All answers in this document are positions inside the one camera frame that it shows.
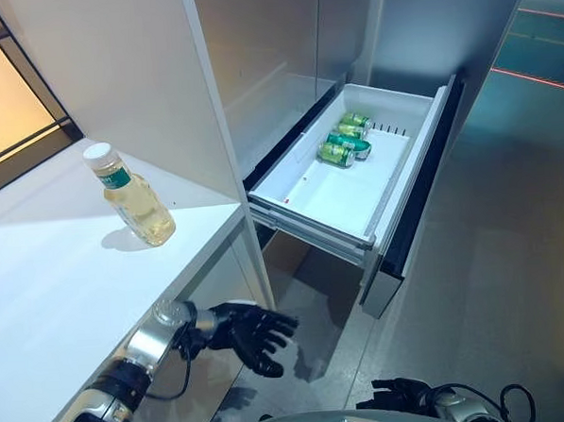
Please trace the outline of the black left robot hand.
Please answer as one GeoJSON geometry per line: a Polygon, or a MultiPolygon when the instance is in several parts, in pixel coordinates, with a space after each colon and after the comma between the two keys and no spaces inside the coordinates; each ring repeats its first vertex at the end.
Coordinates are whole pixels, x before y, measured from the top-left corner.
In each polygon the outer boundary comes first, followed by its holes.
{"type": "Polygon", "coordinates": [[[283,367],[273,359],[279,348],[299,327],[292,316],[263,309],[250,303],[222,303],[211,307],[214,333],[208,341],[210,350],[233,350],[235,355],[256,375],[281,378],[283,367]]]}

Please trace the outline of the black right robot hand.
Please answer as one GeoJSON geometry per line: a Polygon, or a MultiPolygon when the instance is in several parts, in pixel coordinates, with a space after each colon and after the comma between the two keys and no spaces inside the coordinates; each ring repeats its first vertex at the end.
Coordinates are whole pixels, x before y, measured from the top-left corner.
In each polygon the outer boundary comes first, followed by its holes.
{"type": "Polygon", "coordinates": [[[424,396],[431,390],[428,383],[406,378],[373,380],[371,386],[374,389],[372,406],[377,410],[391,411],[413,411],[420,408],[424,396]]]}

